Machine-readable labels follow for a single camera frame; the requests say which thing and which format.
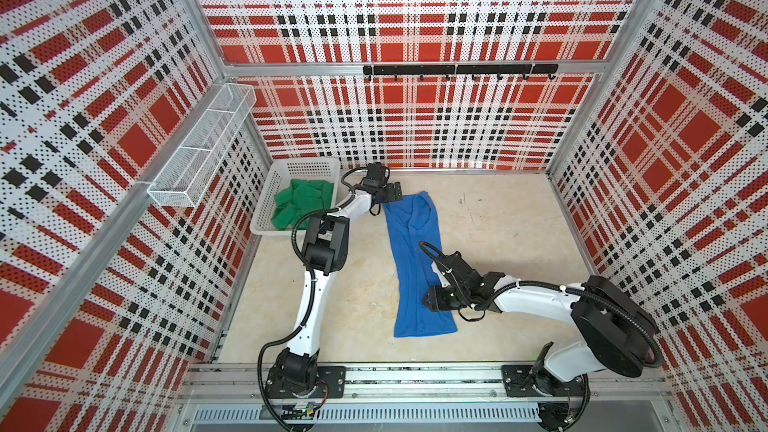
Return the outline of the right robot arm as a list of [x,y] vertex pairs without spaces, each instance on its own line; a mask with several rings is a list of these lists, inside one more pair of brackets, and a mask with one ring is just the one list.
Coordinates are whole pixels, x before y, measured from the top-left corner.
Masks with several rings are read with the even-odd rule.
[[464,317],[465,321],[479,321],[487,313],[523,313],[576,327],[578,337],[559,345],[545,344],[529,369],[529,381],[543,395],[552,395],[556,387],[576,379],[584,381],[594,372],[609,370],[638,378],[644,370],[663,365],[655,320],[603,277],[553,284],[501,272],[482,275],[460,252],[446,255],[428,242],[419,247],[439,279],[422,299],[430,311],[470,309],[479,314]]

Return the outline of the blue tank top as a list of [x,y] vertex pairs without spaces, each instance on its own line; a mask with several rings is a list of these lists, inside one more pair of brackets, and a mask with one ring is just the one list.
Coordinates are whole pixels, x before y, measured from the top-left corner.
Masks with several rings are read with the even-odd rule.
[[441,246],[437,208],[426,192],[406,195],[384,205],[390,248],[394,258],[399,302],[394,337],[422,338],[457,331],[450,312],[432,312],[422,303],[430,287],[440,283],[432,260],[420,249],[427,242]]

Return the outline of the green tank top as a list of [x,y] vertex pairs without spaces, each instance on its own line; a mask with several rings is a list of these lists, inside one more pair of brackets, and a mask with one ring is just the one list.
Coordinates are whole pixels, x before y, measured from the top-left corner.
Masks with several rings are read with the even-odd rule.
[[277,230],[290,231],[305,214],[330,209],[334,197],[334,185],[329,181],[291,179],[274,195],[271,223]]

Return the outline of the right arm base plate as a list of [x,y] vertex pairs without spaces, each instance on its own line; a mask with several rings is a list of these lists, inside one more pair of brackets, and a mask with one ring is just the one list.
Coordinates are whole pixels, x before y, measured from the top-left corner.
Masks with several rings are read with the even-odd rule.
[[501,367],[502,385],[508,397],[574,398],[584,394],[581,378],[561,382],[544,369],[531,364],[509,364]]

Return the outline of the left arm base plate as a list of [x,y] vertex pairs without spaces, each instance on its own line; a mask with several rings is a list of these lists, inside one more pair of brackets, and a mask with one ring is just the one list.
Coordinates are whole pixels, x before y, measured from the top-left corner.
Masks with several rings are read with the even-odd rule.
[[336,399],[344,395],[347,368],[319,366],[307,374],[289,372],[286,367],[270,369],[265,384],[270,399]]

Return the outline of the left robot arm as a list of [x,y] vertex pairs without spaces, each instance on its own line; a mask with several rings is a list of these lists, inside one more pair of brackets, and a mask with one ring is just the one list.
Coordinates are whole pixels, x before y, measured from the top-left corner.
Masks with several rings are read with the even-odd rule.
[[320,385],[322,320],[330,287],[349,254],[351,224],[372,214],[374,208],[403,198],[400,184],[390,180],[390,169],[381,162],[342,174],[340,183],[347,189],[343,200],[305,213],[291,229],[291,246],[304,268],[304,282],[293,330],[260,351],[265,354],[270,348],[280,349],[266,379],[265,389],[271,397],[280,392],[309,397]]

